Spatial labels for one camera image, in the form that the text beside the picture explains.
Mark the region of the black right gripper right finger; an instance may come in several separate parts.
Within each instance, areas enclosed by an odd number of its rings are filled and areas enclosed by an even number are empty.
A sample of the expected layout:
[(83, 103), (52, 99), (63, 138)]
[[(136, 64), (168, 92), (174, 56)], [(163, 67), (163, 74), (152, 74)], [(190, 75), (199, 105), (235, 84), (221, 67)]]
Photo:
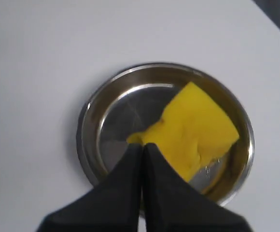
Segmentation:
[(149, 232), (250, 232), (246, 219), (187, 184), (154, 144), (144, 146), (142, 193)]

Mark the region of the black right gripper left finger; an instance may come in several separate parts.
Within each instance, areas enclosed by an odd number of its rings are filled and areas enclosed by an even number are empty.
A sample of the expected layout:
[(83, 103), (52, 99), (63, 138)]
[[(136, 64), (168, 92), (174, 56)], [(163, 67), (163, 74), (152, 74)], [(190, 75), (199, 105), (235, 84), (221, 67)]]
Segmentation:
[(107, 177), (73, 203), (47, 215), (40, 232), (136, 232), (142, 146), (130, 144)]

